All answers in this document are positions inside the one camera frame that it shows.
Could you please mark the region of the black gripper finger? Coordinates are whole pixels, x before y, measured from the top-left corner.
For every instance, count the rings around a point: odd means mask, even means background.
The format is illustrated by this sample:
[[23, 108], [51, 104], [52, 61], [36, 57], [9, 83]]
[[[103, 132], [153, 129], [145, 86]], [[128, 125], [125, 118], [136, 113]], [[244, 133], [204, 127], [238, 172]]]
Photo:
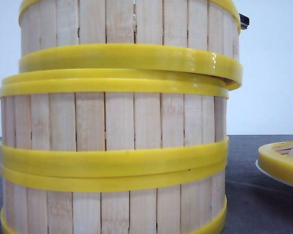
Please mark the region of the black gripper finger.
[[250, 24], [250, 19], [239, 13], [241, 30], [246, 30]]

